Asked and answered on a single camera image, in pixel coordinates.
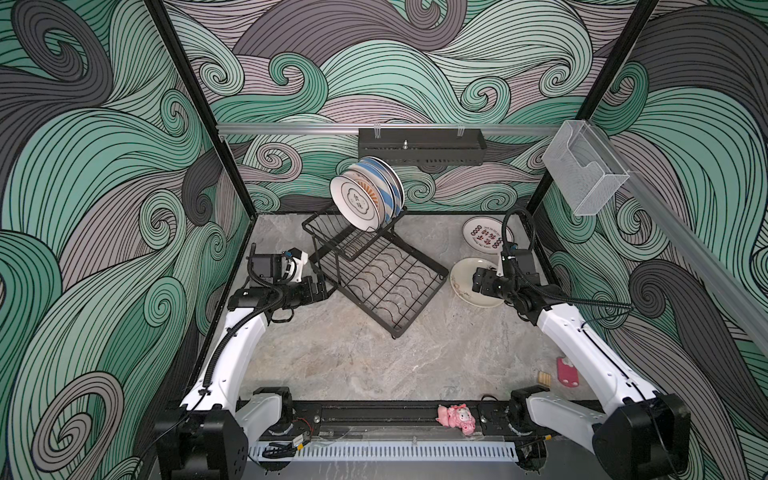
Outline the aluminium rail right wall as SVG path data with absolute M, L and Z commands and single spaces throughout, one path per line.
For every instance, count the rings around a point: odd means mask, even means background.
M 622 133 L 611 139 L 599 127 L 588 126 L 598 138 L 598 156 L 625 174 L 623 186 L 704 281 L 729 317 L 766 353 L 767 298 L 750 278 L 731 272 L 697 235 L 707 227 L 715 234 L 717 247 L 727 246 L 730 240 L 737 247 L 746 244 L 747 238 L 736 229 L 714 226 L 728 212 L 725 196 L 715 194 L 710 180 L 695 182 L 691 174 L 677 172 L 663 152 L 642 137 Z

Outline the orange sunburst plate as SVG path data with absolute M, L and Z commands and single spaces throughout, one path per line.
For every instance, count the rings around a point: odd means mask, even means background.
M 399 176 L 395 172 L 395 170 L 388 163 L 386 163 L 384 160 L 378 157 L 367 156 L 366 159 L 376 164 L 378 167 L 380 167 L 383 171 L 385 171 L 389 175 L 398 199 L 398 204 L 399 204 L 398 212 L 402 212 L 405 208 L 406 196 L 405 196 L 404 186 Z
M 386 206 L 384 203 L 384 197 L 382 196 L 382 192 L 379 190 L 379 188 L 375 185 L 373 180 L 369 178 L 366 174 L 358 172 L 356 170 L 347 170 L 343 173 L 343 176 L 354 180 L 365 192 L 366 194 L 371 198 L 373 205 L 376 208 L 377 214 L 377 227 L 382 226 L 385 223 L 386 217 Z

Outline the black perforated wall shelf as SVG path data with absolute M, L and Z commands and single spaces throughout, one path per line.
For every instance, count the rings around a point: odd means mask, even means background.
M 480 129 L 374 127 L 358 133 L 359 157 L 375 157 L 392 166 L 476 166 L 487 151 Z

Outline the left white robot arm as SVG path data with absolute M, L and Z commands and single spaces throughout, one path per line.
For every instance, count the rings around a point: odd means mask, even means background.
M 256 458 L 251 447 L 271 427 L 290 425 L 288 392 L 267 388 L 239 396 L 245 371 L 276 312 L 294 314 L 326 300 L 326 281 L 309 253 L 250 251 L 246 279 L 227 300 L 223 330 L 179 406 L 155 424 L 153 445 L 163 479 L 241 479 Z

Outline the white rabbit pink stand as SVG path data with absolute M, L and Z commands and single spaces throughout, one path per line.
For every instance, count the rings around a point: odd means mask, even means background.
M 575 365 L 567 357 L 557 358 L 558 382 L 567 388 L 576 388 L 580 385 L 579 372 Z

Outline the aluminium rail back wall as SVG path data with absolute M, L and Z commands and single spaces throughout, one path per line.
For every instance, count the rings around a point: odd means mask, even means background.
M 552 136 L 560 129 L 559 124 L 391 124 L 391 123 L 218 123 L 221 135 L 355 135 L 361 129 L 432 129 L 452 130 L 457 134 L 467 129 L 479 129 L 489 136 Z

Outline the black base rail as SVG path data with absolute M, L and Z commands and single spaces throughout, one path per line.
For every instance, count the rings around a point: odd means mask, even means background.
M 268 428 L 262 441 L 284 440 L 300 433 L 312 438 L 335 439 L 356 429 L 405 428 L 417 431 L 442 426 L 437 422 L 440 405 L 464 404 L 476 421 L 476 433 L 484 437 L 518 439 L 552 435 L 556 432 L 537 426 L 522 414 L 514 400 L 486 395 L 479 400 L 293 400 L 287 413 Z

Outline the black wire dish rack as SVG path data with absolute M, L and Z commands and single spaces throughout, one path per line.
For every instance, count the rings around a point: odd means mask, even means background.
M 334 206 L 302 222 L 312 239 L 309 260 L 349 299 L 396 340 L 413 324 L 448 279 L 448 269 L 408 244 L 396 231 L 402 211 L 387 225 L 366 232 Z

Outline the cream cartoon plate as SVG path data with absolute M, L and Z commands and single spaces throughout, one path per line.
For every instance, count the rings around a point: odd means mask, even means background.
M 478 268 L 494 269 L 495 265 L 481 258 L 465 258 L 458 261 L 451 269 L 449 281 L 458 298 L 479 308 L 495 308 L 503 304 L 503 300 L 481 295 L 472 290 L 472 277 Z

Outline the red patterned white plate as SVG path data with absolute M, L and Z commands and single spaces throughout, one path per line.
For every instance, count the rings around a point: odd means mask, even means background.
M 503 248 L 502 222 L 488 216 L 475 216 L 464 222 L 462 236 L 473 249 L 484 254 L 500 254 Z

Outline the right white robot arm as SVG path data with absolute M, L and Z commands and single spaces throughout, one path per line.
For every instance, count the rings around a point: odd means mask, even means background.
M 513 397 L 513 422 L 568 438 L 591 452 L 612 479 L 681 475 L 690 458 L 690 410 L 678 395 L 663 393 L 630 367 L 580 311 L 594 306 L 616 317 L 630 313 L 631 305 L 572 298 L 556 284 L 541 284 L 533 252 L 518 247 L 507 233 L 514 216 L 534 222 L 524 208 L 505 212 L 499 265 L 477 269 L 472 290 L 501 300 L 549 337 L 596 394 L 600 407 L 590 409 L 544 388 L 522 390 Z

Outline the blue striped plate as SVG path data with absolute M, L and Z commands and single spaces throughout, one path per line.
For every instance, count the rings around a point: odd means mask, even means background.
M 395 219 L 400 213 L 399 204 L 395 197 L 394 186 L 385 176 L 384 171 L 368 161 L 354 163 L 349 170 L 366 176 L 374 184 L 382 195 L 388 220 Z

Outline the pink plush toy centre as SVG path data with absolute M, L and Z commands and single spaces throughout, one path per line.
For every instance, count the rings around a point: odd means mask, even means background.
M 459 429 L 463 435 L 471 436 L 476 429 L 476 420 L 466 404 L 437 407 L 436 421 L 447 428 Z

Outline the clear acrylic wall holder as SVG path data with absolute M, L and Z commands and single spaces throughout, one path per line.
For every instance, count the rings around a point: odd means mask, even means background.
M 567 120 L 542 156 L 574 216 L 596 216 L 629 179 L 609 137 L 586 120 Z

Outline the black rimmed white plate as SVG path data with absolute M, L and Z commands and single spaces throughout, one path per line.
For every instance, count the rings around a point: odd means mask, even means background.
M 355 228 L 374 232 L 379 227 L 376 205 L 357 182 L 339 175 L 331 180 L 330 191 L 338 211 Z

